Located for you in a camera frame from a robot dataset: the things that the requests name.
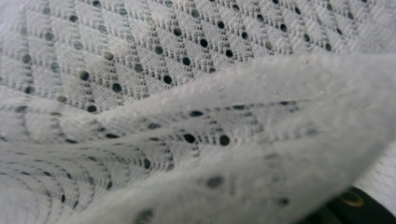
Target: white lace fabric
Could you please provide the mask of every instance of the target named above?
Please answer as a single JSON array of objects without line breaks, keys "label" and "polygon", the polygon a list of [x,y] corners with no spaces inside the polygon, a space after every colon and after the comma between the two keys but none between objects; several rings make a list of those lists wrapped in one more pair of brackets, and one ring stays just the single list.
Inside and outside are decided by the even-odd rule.
[{"label": "white lace fabric", "polygon": [[394,141],[395,1],[0,6],[0,223],[292,223]]}]

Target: openwork pattern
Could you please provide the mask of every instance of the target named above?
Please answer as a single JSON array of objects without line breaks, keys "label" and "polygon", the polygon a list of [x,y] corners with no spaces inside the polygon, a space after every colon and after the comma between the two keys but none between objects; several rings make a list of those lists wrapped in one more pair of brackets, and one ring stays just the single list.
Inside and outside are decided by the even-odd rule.
[{"label": "openwork pattern", "polygon": [[392,0],[0,7],[0,223],[292,223],[395,137]]}]

